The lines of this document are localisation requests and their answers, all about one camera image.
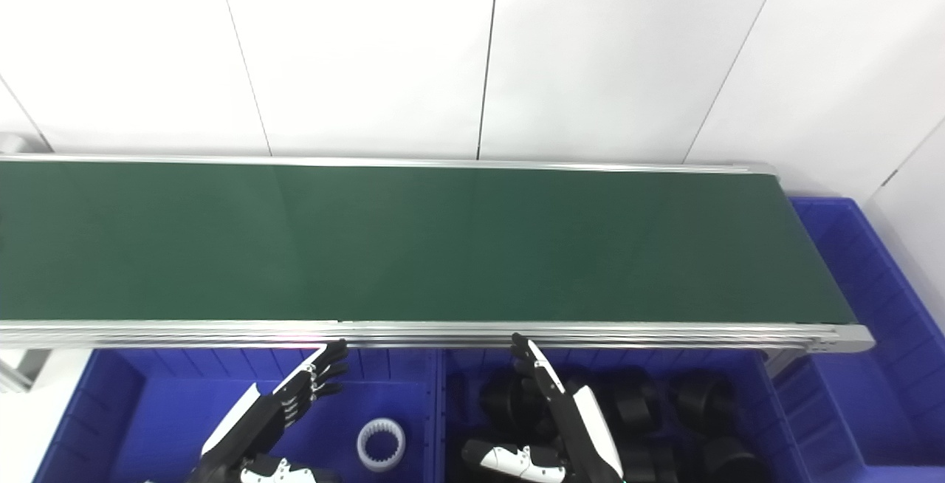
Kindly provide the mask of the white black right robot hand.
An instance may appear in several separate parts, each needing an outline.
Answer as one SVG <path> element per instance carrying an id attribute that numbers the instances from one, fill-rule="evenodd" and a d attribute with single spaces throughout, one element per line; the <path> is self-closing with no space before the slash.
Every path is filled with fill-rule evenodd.
<path id="1" fill-rule="evenodd" d="M 511 335 L 510 351 L 523 391 L 546 403 L 558 444 L 515 446 L 468 439 L 460 450 L 463 463 L 523 482 L 623 482 L 623 464 L 593 389 L 564 385 L 539 346 L 519 332 Z"/>

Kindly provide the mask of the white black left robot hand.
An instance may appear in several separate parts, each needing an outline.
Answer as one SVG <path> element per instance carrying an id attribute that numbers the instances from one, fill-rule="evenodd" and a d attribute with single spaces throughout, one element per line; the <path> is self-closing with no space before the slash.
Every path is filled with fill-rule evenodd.
<path id="1" fill-rule="evenodd" d="M 348 371 L 348 344 L 320 346 L 270 393 L 251 383 L 200 450 L 189 482 L 340 482 L 333 470 L 291 462 L 271 453 L 286 429 L 314 402 L 340 392 L 332 378 Z"/>

